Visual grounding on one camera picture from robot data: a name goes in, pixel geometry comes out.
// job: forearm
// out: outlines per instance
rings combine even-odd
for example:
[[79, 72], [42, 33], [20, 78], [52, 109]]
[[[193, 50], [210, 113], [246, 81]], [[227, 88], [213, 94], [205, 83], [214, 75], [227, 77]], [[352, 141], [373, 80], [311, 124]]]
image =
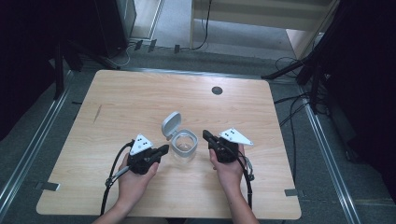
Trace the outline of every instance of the forearm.
[[122, 220], [128, 216], [129, 211], [125, 209], [125, 206], [121, 206], [119, 204], [114, 204], [107, 212], [105, 212], [102, 216], [96, 219], [93, 224], [116, 224], [120, 223]]
[[226, 197], [234, 224], [259, 223], [240, 190], [226, 191]]

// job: metal frame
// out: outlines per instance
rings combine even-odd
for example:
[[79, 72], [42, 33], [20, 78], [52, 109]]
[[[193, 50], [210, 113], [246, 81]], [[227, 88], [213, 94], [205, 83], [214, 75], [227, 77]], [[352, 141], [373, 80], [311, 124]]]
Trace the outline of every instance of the metal frame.
[[3, 186], [0, 194], [0, 223], [3, 222], [9, 206], [20, 189], [20, 186], [29, 172], [29, 169], [35, 160], [41, 145], [43, 144], [53, 122], [61, 110], [64, 100], [69, 92], [70, 85], [67, 85], [67, 83], [70, 83], [73, 78], [73, 73], [69, 71], [66, 77], [66, 88], [64, 89], [64, 92], [59, 95], [57, 100], [52, 102], [46, 117], [44, 117], [43, 121], [35, 132], [35, 136], [33, 137], [29, 146], [25, 149], [25, 152], [23, 153], [20, 162], [12, 173], [11, 178]]
[[[206, 76], [206, 77], [230, 77], [241, 79], [261, 79], [259, 75], [241, 75], [241, 74], [227, 74], [227, 73], [211, 73], [211, 72], [197, 72], [197, 71], [181, 71], [181, 70], [166, 70], [155, 68], [128, 68], [124, 71], [129, 72], [148, 72], [148, 73], [167, 73], [173, 75], [187, 75], [187, 76]], [[295, 84], [295, 79], [290, 77], [279, 77], [274, 80], [265, 80], [268, 83], [276, 84]]]
[[136, 40], [136, 39], [151, 40], [152, 35], [154, 34], [155, 26], [157, 25], [158, 18], [160, 17], [160, 12], [162, 8], [163, 8], [163, 0], [160, 0], [155, 10], [155, 15], [150, 25], [148, 36], [132, 36], [131, 34], [130, 40]]
[[[300, 93], [304, 92], [303, 87], [300, 86]], [[312, 130], [318, 140], [320, 151], [323, 155], [332, 183], [334, 184], [340, 204], [343, 207], [347, 222], [351, 224], [361, 223], [358, 211], [356, 210], [355, 204], [353, 203], [352, 197], [347, 188], [347, 184], [338, 169], [334, 156], [332, 155], [332, 149], [320, 125], [318, 116], [314, 114], [311, 106], [306, 106], [305, 111], [308, 115], [309, 121], [311, 122]]]

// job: transparent cup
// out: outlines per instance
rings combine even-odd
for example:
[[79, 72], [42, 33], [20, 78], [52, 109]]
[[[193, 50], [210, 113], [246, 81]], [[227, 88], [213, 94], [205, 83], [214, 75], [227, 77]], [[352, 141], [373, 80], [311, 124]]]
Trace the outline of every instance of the transparent cup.
[[180, 163], [188, 163], [195, 157], [194, 140], [188, 134], [180, 134], [173, 144], [173, 157]]

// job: cable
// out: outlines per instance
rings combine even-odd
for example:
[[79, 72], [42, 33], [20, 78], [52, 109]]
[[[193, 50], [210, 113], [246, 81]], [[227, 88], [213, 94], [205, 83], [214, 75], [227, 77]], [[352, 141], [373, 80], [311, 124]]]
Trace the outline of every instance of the cable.
[[274, 105], [279, 104], [279, 103], [283, 103], [285, 101], [292, 100], [292, 99], [295, 99], [295, 98], [298, 98], [298, 97], [309, 96], [309, 94], [310, 94], [310, 92], [304, 92], [303, 94], [300, 94], [300, 95], [297, 95], [297, 96], [291, 96], [291, 97], [283, 98], [283, 99], [274, 101]]
[[[294, 111], [293, 107], [294, 104], [297, 102], [297, 100], [299, 100], [300, 98], [296, 98], [294, 100], [294, 102], [291, 104], [290, 106], [290, 114], [296, 114], [298, 111], [300, 111], [300, 108], [304, 108], [307, 104], [303, 104], [299, 107], [298, 111]], [[290, 128], [291, 128], [291, 136], [292, 136], [292, 143], [293, 143], [293, 182], [294, 182], [294, 186], [296, 185], [296, 176], [297, 176], [297, 146], [296, 146], [296, 136], [295, 136], [295, 132], [294, 132], [294, 124], [293, 124], [293, 119], [292, 116], [290, 116]]]
[[292, 114], [289, 114], [287, 118], [282, 120], [282, 122], [280, 122], [279, 126], [282, 127], [288, 120], [290, 120], [294, 115], [296, 115], [298, 112], [300, 112], [300, 110], [302, 110], [308, 104], [309, 103], [305, 103], [303, 105], [300, 105]]
[[294, 63], [294, 62], [301, 62], [300, 60], [293, 59], [293, 58], [291, 58], [291, 57], [281, 57], [281, 58], [278, 58], [278, 59], [276, 60], [276, 62], [275, 62], [275, 67], [276, 67], [277, 71], [280, 70], [280, 69], [277, 67], [277, 63], [278, 63], [280, 60], [282, 60], [282, 59], [291, 59], [291, 62], [290, 62], [289, 65], [291, 65], [291, 64]]
[[[252, 196], [253, 196], [253, 190], [251, 189], [251, 184], [250, 184], [250, 175], [248, 174], [248, 169], [247, 168], [245, 168], [245, 165], [244, 165], [244, 163], [242, 163], [241, 162], [241, 160], [239, 159], [239, 156], [238, 155], [235, 155], [235, 154], [233, 154], [233, 151], [230, 149], [230, 148], [228, 148], [228, 147], [226, 147], [226, 146], [224, 146], [224, 148], [225, 149], [227, 149], [232, 155], [234, 155], [235, 157], [236, 157], [236, 160], [239, 162], [239, 164], [241, 165], [241, 167], [242, 167], [242, 170], [243, 170], [243, 173], [244, 173], [244, 178], [245, 178], [245, 181], [247, 182], [247, 203], [248, 203], [248, 206], [250, 207], [250, 209], [252, 208]], [[245, 161], [245, 164], [248, 164], [248, 162], [247, 162], [247, 157], [246, 156], [244, 156], [244, 155], [242, 155], [242, 158], [244, 159], [244, 161]]]
[[126, 53], [126, 55], [128, 56], [128, 61], [127, 61], [126, 63], [123, 63], [123, 64], [114, 63], [114, 62], [111, 61], [109, 58], [106, 58], [106, 60], [108, 60], [109, 62], [113, 63], [114, 65], [116, 65], [116, 66], [118, 66], [118, 67], [122, 67], [122, 66], [127, 65], [127, 64], [129, 63], [129, 61], [131, 61], [131, 56], [130, 56], [129, 53], [128, 53], [128, 49], [131, 48], [132, 46], [134, 46], [134, 45], [130, 45], [130, 46], [125, 50], [125, 53]]
[[116, 179], [114, 179], [114, 180], [112, 179], [112, 176], [113, 176], [114, 169], [115, 169], [115, 167], [116, 167], [117, 161], [119, 160], [122, 151], [123, 151], [125, 148], [131, 147], [131, 146], [133, 146], [133, 145], [134, 145], [134, 140], [133, 140], [132, 142], [130, 142], [130, 143], [125, 144], [125, 146], [123, 146], [123, 147], [120, 149], [119, 153], [118, 153], [117, 156], [116, 156], [116, 159], [115, 159], [114, 162], [113, 162], [113, 165], [111, 166], [110, 175], [108, 176], [108, 179], [107, 179], [107, 181], [106, 181], [106, 190], [105, 190], [105, 193], [104, 193], [104, 195], [103, 195], [103, 200], [102, 200], [102, 207], [101, 207], [101, 211], [100, 211], [100, 216], [101, 216], [102, 214], [105, 213], [106, 202], [107, 202], [107, 196], [108, 196], [108, 193], [110, 192], [111, 186], [113, 186], [114, 182], [118, 179], [118, 178], [116, 178]]
[[[132, 44], [134, 44], [134, 45], [137, 44], [137, 42], [134, 42], [134, 41], [130, 41], [129, 43], [132, 43]], [[141, 46], [150, 47], [150, 45], [148, 45], [148, 44], [142, 44]], [[155, 46], [154, 48], [155, 48], [155, 49], [175, 49], [175, 48], [161, 47], [161, 46]]]
[[200, 49], [203, 45], [204, 45], [204, 43], [206, 42], [206, 40], [207, 40], [207, 26], [208, 26], [208, 24], [209, 24], [209, 17], [210, 17], [210, 8], [212, 7], [212, 0], [209, 0], [209, 9], [207, 10], [207, 17], [206, 17], [206, 28], [205, 28], [205, 39], [204, 39], [204, 42], [202, 42], [202, 44], [199, 46], [199, 47], [197, 47], [197, 48], [192, 48], [192, 49], [190, 49], [190, 48], [182, 48], [182, 49], [180, 49], [180, 50], [198, 50], [198, 49]]
[[204, 9], [202, 8], [202, 0], [201, 0], [201, 26], [204, 32], [206, 32], [205, 26], [204, 26]]
[[239, 157], [242, 157], [245, 160], [245, 164], [247, 167], [247, 170], [250, 170], [250, 172], [248, 173], [248, 178], [250, 181], [254, 180], [254, 174], [253, 174], [253, 166], [251, 165], [250, 160], [248, 159], [248, 157], [246, 157], [245, 155], [242, 154], [242, 152], [238, 151], [239, 153]]

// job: plastic lid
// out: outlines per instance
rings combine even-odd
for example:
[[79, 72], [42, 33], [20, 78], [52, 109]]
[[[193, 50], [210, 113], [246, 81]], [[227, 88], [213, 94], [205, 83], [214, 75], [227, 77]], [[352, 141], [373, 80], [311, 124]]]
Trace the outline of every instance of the plastic lid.
[[177, 111], [170, 114], [164, 121], [163, 121], [163, 135], [166, 137], [166, 140], [170, 140], [173, 136], [177, 133], [177, 128], [180, 126], [181, 123], [181, 115]]

